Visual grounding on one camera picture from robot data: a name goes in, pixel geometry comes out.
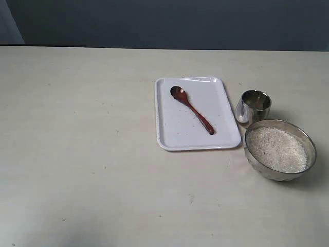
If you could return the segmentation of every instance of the gray wall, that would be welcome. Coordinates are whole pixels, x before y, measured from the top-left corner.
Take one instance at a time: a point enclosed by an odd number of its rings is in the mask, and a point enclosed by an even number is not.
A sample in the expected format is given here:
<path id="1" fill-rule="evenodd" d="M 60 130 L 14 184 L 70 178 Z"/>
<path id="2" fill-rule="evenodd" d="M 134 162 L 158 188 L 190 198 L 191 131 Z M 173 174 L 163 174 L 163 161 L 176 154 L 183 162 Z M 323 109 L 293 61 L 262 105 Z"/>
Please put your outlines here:
<path id="1" fill-rule="evenodd" d="M 26 44 L 325 50 L 329 0 L 7 0 Z"/>

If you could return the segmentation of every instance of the metal bowl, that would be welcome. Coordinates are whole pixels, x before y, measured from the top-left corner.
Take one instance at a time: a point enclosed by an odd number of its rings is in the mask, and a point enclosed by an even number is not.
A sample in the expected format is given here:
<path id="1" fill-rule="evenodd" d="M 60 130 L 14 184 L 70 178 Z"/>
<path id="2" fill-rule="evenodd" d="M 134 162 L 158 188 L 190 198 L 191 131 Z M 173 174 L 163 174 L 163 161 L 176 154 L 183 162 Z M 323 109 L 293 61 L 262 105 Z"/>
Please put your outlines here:
<path id="1" fill-rule="evenodd" d="M 293 136 L 296 136 L 298 141 L 302 144 L 306 157 L 307 157 L 307 163 L 305 170 L 297 173 L 286 173 L 286 172 L 280 172 L 271 169 L 270 167 L 266 166 L 266 164 L 262 164 L 259 162 L 251 153 L 250 149 L 248 148 L 248 143 L 246 142 L 246 136 L 252 131 L 260 127 L 272 127 L 277 128 L 280 130 L 284 130 L 288 133 L 290 133 Z M 317 157 L 317 151 L 314 146 L 313 141 L 311 138 L 301 129 L 299 129 L 297 126 L 292 125 L 291 123 L 278 120 L 278 119 L 265 119 L 258 122 L 253 123 L 250 125 L 246 131 L 246 134 L 243 138 L 243 147 L 246 153 L 246 157 L 248 159 L 248 162 L 252 165 L 252 167 L 258 171 L 262 176 L 264 176 L 267 179 L 272 179 L 276 181 L 289 181 L 295 178 L 300 177 L 301 175 L 305 174 L 307 171 L 309 171 L 316 160 Z"/>

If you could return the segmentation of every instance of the bowl rim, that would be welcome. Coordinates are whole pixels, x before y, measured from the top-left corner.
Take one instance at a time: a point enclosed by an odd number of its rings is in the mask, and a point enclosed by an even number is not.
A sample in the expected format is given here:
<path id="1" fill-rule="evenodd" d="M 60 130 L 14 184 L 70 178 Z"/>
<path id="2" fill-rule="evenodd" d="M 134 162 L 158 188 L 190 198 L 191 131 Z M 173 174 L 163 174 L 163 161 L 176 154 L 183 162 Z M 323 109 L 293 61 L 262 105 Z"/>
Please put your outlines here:
<path id="1" fill-rule="evenodd" d="M 252 131 L 252 127 L 253 127 L 253 125 L 255 125 L 255 124 L 259 123 L 259 122 L 268 121 L 268 120 L 270 120 L 270 121 L 280 121 L 280 122 L 284 122 L 285 124 L 291 125 L 291 126 L 295 127 L 296 129 L 298 129 L 299 131 L 301 131 L 301 132 L 302 132 L 302 133 L 308 138 L 308 140 L 309 140 L 310 143 L 312 144 L 312 147 L 314 148 L 314 154 L 315 154 L 315 155 L 314 155 L 314 160 L 313 160 L 313 162 L 311 163 L 311 165 L 310 165 L 307 169 L 305 169 L 305 170 L 303 170 L 303 171 L 300 171 L 300 172 L 282 172 L 282 171 L 277 171 L 277 170 L 275 170 L 275 169 L 273 169 L 273 168 L 268 167 L 267 165 L 263 164 L 262 162 L 260 162 L 260 161 L 259 161 L 259 160 L 258 160 L 253 154 L 252 154 L 252 152 L 250 151 L 250 149 L 249 149 L 249 147 L 248 147 L 248 143 L 247 143 L 246 136 Z M 257 121 L 257 122 L 252 123 L 252 124 L 247 128 L 247 130 L 246 130 L 245 137 L 244 137 L 244 141 L 245 141 L 245 144 L 246 144 L 246 148 L 248 149 L 248 151 L 250 152 L 250 154 L 252 155 L 252 157 L 255 158 L 255 160 L 257 160 L 257 161 L 258 161 L 260 164 L 262 164 L 263 166 L 265 166 L 265 167 L 267 167 L 267 168 L 269 168 L 269 169 L 271 169 L 271 170 L 273 170 L 273 171 L 276 171 L 276 172 L 282 173 L 282 174 L 301 174 L 301 173 L 304 173 L 304 172 L 310 170 L 310 169 L 313 167 L 313 165 L 315 164 L 316 160 L 317 160 L 317 149 L 316 149 L 316 147 L 315 147 L 315 145 L 314 145 L 314 142 L 313 142 L 312 139 L 309 137 L 309 135 L 307 135 L 306 132 L 303 131 L 301 128 L 297 127 L 296 125 L 292 124 L 291 122 L 287 122 L 287 121 L 284 121 L 284 120 L 275 119 L 275 118 L 267 118 L 267 119 L 263 119 L 263 120 L 260 120 L 260 121 Z"/>

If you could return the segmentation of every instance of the brown spoon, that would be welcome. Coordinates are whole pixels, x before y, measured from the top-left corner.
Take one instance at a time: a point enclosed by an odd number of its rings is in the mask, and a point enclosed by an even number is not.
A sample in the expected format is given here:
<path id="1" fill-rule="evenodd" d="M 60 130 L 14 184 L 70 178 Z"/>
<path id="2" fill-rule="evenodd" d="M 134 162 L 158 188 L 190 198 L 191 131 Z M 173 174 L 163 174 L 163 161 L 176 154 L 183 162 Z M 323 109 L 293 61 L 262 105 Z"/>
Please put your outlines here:
<path id="1" fill-rule="evenodd" d="M 174 97 L 174 99 L 178 100 L 180 103 L 186 105 L 192 110 L 192 112 L 200 120 L 201 124 L 203 124 L 209 134 L 213 135 L 215 133 L 215 130 L 211 126 L 211 124 L 189 103 L 187 93 L 184 91 L 184 89 L 182 89 L 180 86 L 173 86 L 170 89 L 170 93 Z"/>

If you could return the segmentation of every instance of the table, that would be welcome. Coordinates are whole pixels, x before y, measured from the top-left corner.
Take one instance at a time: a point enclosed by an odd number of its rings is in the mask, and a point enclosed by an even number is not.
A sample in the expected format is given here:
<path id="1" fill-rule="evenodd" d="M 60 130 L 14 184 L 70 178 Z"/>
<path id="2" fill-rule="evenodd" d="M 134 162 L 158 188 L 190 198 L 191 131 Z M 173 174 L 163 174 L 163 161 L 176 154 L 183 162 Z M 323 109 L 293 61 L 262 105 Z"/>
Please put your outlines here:
<path id="1" fill-rule="evenodd" d="M 0 75 L 0 246 L 328 246 L 329 53 L 2 46 Z M 155 80 L 210 75 L 232 107 L 267 92 L 315 142 L 309 174 L 161 149 Z"/>

